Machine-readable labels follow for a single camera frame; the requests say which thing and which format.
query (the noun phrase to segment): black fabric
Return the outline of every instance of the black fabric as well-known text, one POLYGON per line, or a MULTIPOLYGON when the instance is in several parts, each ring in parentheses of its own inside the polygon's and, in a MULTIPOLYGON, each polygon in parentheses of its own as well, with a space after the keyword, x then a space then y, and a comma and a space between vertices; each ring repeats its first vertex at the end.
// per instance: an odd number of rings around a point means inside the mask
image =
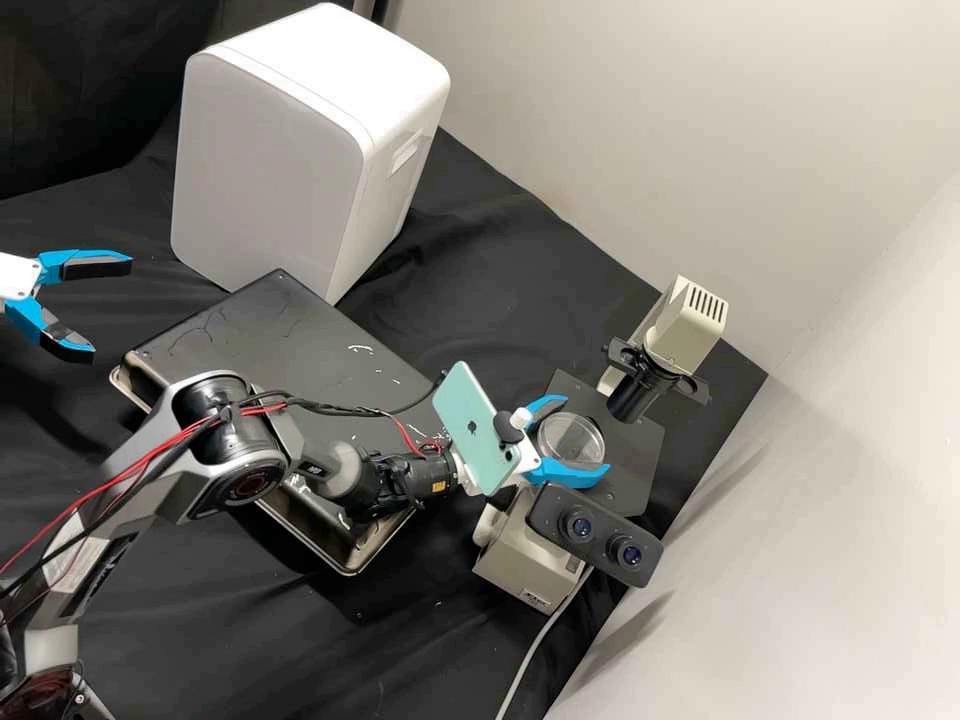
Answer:
POLYGON ((179 93, 217 0, 4 0, 0 197, 129 160, 179 93))
MULTIPOLYGON (((83 490, 141 419, 106 381, 123 352, 222 297, 169 247, 175 130, 129 165, 0 203, 0 247, 108 247, 129 277, 41 299, 97 346, 66 365, 0 321, 0 557, 83 490)), ((440 133, 400 237, 340 308, 427 376, 469 361, 500 407, 554 367, 595 381, 601 344, 657 293, 539 201, 440 133)), ((645 523, 658 532, 763 380, 721 344, 714 402, 664 399, 667 442, 645 523)), ((81 625, 86 674, 123 718, 493 717, 543 616, 470 572, 480 505, 418 513, 361 576, 301 577, 229 516, 158 523, 81 625)), ((595 573, 547 636, 510 717, 539 718, 623 588, 595 573)))

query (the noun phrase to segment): white box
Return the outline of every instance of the white box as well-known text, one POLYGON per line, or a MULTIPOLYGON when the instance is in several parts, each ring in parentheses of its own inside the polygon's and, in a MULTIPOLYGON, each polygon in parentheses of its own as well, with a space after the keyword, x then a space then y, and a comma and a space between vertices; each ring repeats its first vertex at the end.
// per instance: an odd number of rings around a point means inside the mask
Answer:
POLYGON ((396 237, 450 78, 323 3, 187 62, 177 257, 227 290, 286 268, 334 303, 396 237))

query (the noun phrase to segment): white wall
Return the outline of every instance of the white wall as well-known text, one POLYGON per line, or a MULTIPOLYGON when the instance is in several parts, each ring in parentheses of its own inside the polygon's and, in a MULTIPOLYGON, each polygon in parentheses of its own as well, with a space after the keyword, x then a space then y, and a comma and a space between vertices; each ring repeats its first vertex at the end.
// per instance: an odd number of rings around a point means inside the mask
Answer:
POLYGON ((960 178, 762 388, 548 720, 960 716, 960 178))
POLYGON ((447 130, 642 278, 726 297, 767 369, 960 167, 952 0, 392 1, 447 130))

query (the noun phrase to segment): green smartphone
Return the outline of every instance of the green smartphone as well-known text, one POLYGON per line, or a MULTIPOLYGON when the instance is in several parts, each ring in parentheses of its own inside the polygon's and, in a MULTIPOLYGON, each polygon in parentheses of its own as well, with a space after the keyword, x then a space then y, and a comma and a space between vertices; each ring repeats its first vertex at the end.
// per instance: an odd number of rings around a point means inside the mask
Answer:
POLYGON ((520 463, 520 450, 514 445, 501 447, 493 426, 496 408, 462 360, 433 394, 433 409, 473 482, 484 495, 493 495, 520 463))

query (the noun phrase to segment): white cable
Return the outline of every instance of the white cable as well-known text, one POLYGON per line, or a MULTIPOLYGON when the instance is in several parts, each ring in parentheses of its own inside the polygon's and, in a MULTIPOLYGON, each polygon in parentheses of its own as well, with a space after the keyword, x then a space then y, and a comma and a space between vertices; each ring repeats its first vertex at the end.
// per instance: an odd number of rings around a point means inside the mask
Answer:
POLYGON ((530 664, 530 661, 533 660, 534 654, 537 652, 537 648, 540 647, 540 643, 543 641, 543 638, 550 628, 553 627, 553 624, 557 621, 557 618, 563 614, 563 611, 567 609, 567 606, 573 601, 574 596, 580 592, 580 588, 583 587, 583 584, 587 581, 587 578, 590 577, 590 573, 593 572, 593 565, 587 565, 587 569, 583 571, 583 575, 580 576, 580 579, 577 580, 577 584, 573 586, 573 590, 570 591, 570 594, 564 598, 564 601, 560 603, 560 607, 557 608, 557 611, 551 615, 547 622, 543 624, 543 627, 540 628, 540 632, 537 633, 537 636, 533 639, 533 644, 530 645, 530 649, 527 650, 527 654, 523 657, 523 662, 520 663, 520 667, 517 668, 517 674, 513 678, 513 683, 510 685, 510 689, 507 690, 506 697, 503 698, 503 702, 500 704, 500 710, 497 712, 496 720, 503 720, 507 714, 507 710, 510 708, 510 703, 513 702, 513 696, 517 693, 517 688, 520 687, 520 681, 523 680, 523 674, 527 671, 527 666, 530 664))

